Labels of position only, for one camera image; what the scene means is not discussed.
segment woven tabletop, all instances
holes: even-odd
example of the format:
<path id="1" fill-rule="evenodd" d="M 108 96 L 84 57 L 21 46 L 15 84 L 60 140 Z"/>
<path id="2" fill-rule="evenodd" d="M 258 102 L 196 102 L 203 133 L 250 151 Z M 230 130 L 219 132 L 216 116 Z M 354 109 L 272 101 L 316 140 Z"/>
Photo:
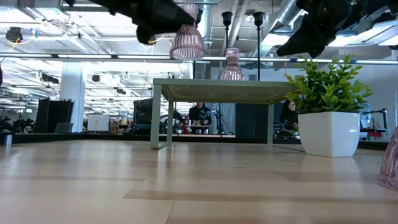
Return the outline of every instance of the woven tabletop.
<path id="1" fill-rule="evenodd" d="M 285 100 L 286 93 L 295 89 L 287 82 L 174 78 L 155 78 L 154 85 L 162 85 L 162 94 L 166 99 L 207 103 L 273 104 Z"/>

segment ceiling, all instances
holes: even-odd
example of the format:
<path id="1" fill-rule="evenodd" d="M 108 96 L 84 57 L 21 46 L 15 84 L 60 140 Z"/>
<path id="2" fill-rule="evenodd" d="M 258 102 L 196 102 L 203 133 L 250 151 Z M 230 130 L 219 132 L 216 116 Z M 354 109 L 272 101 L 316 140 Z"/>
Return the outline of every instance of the ceiling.
<path id="1" fill-rule="evenodd" d="M 196 1 L 206 3 L 210 7 L 208 20 L 199 24 L 198 30 L 205 36 L 206 55 L 222 55 L 225 29 L 221 17 L 222 12 L 230 11 L 233 8 L 232 0 L 207 0 Z M 237 6 L 237 13 L 234 15 L 234 25 L 231 26 L 231 33 L 238 29 L 237 39 L 234 47 L 238 47 L 241 53 L 250 56 L 257 46 L 257 30 L 253 21 L 247 21 L 247 16 L 256 11 L 263 11 L 268 15 L 279 13 L 282 0 L 249 1 L 244 12 L 242 0 Z M 62 4 L 61 7 L 12 7 L 0 6 L 0 52 L 14 53 L 43 53 L 43 54 L 128 54 L 128 55 L 168 55 L 174 34 L 157 36 L 154 46 L 140 44 L 136 39 L 137 26 L 131 19 L 121 14 L 110 15 L 101 7 L 93 5 L 89 1 L 79 0 L 76 2 L 79 7 L 69 8 Z M 237 27 L 240 15 L 243 20 Z M 300 18 L 294 24 L 295 29 L 300 25 Z M 366 30 L 366 24 L 362 25 L 359 34 Z M 5 38 L 10 27 L 21 27 L 23 40 L 21 44 L 14 45 Z M 346 44 L 362 45 L 360 47 L 327 47 L 321 58 L 341 57 L 347 52 L 355 52 L 358 58 L 386 58 L 391 51 L 386 46 L 377 44 L 395 35 L 396 26 L 391 26 L 389 35 L 379 35 L 377 42 L 371 42 L 372 38 L 363 39 L 351 38 Z M 275 47 L 269 52 L 275 54 Z M 3 88 L 3 97 L 22 96 L 27 98 L 42 98 L 50 96 L 59 97 L 59 85 L 52 85 L 52 88 L 44 88 L 48 83 L 40 81 L 41 73 L 51 75 L 62 81 L 61 61 L 51 60 L 23 60 L 21 58 L 7 58 L 2 62 L 4 71 L 4 86 L 17 85 L 24 88 Z M 284 63 L 275 63 L 274 68 L 284 67 Z M 86 110 L 106 111 L 110 108 L 118 108 L 119 111 L 132 111 L 132 101 L 140 98 L 150 97 L 152 94 L 152 80 L 156 77 L 192 78 L 192 63 L 172 62 L 85 62 L 85 73 L 87 73 Z M 103 77 L 101 82 L 94 82 L 93 75 Z M 126 90 L 126 95 L 116 93 L 113 87 Z M 2 105 L 13 104 L 11 101 L 3 100 Z M 191 104 L 180 105 L 183 112 Z M 166 104 L 162 112 L 166 113 Z"/>

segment man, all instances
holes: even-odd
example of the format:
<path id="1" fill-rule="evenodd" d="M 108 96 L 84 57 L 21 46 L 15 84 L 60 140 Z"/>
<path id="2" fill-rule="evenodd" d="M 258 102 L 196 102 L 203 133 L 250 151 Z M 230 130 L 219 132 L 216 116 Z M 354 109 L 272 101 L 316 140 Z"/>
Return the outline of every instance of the man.
<path id="1" fill-rule="evenodd" d="M 197 105 L 189 109 L 189 119 L 192 125 L 210 125 L 211 115 L 210 109 L 205 106 L 205 103 L 197 102 Z M 204 128 L 191 128 L 191 133 L 195 134 L 197 130 L 205 130 Z"/>

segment pink glass vase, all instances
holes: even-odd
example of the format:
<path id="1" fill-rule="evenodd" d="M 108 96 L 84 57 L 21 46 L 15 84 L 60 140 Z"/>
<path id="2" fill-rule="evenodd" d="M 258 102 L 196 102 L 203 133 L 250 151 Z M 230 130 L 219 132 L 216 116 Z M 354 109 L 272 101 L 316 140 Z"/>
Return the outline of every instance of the pink glass vase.
<path id="1" fill-rule="evenodd" d="M 239 49 L 231 47 L 225 50 L 226 63 L 224 70 L 218 76 L 219 80 L 244 80 L 244 75 L 238 66 Z"/>
<path id="2" fill-rule="evenodd" d="M 387 146 L 377 178 L 380 185 L 398 190 L 398 127 Z"/>
<path id="3" fill-rule="evenodd" d="M 192 2 L 183 4 L 181 8 L 193 18 L 197 18 L 198 6 Z M 177 60 L 195 60 L 202 58 L 204 54 L 205 43 L 196 26 L 182 25 L 174 37 L 170 56 Z"/>

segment person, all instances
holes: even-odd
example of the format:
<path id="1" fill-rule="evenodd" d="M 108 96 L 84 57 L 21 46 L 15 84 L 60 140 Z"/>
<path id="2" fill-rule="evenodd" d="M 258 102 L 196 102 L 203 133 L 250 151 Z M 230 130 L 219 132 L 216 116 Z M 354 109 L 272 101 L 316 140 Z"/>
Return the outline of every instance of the person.
<path id="1" fill-rule="evenodd" d="M 211 116 L 210 109 L 206 107 L 205 103 L 197 102 L 197 105 L 189 109 L 189 120 L 192 125 L 210 125 Z M 197 130 L 205 130 L 204 128 L 191 128 L 191 133 L 195 134 Z"/>
<path id="2" fill-rule="evenodd" d="M 299 130 L 299 114 L 296 112 L 296 104 L 286 100 L 280 114 L 280 122 L 285 124 L 286 130 Z"/>

